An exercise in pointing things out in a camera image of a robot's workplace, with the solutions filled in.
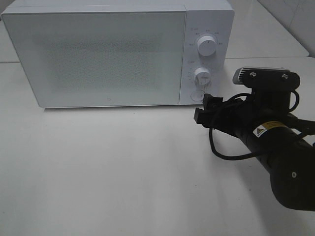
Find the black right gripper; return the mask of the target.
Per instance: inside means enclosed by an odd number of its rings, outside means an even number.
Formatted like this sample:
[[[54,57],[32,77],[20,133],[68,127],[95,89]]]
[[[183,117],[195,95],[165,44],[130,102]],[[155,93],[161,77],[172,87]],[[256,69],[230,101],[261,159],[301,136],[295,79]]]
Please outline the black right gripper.
[[[287,114],[279,114],[269,109],[260,109],[254,105],[252,97],[245,100],[233,98],[223,101],[222,97],[204,94],[203,109],[195,108],[194,120],[209,130],[213,139],[213,130],[239,138],[240,140],[289,140],[290,128],[284,124]]]

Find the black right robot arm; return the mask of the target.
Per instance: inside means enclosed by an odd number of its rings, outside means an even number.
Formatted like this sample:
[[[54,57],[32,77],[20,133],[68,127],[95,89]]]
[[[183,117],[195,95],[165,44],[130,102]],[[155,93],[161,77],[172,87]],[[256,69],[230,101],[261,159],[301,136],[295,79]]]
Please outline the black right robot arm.
[[[255,157],[269,173],[272,192],[281,205],[314,211],[315,148],[304,140],[315,133],[313,121],[259,107],[248,93],[227,101],[206,94],[203,108],[194,111],[194,120],[209,129],[215,156],[228,161]],[[214,144],[215,129],[238,138],[250,152],[234,156],[219,153]]]

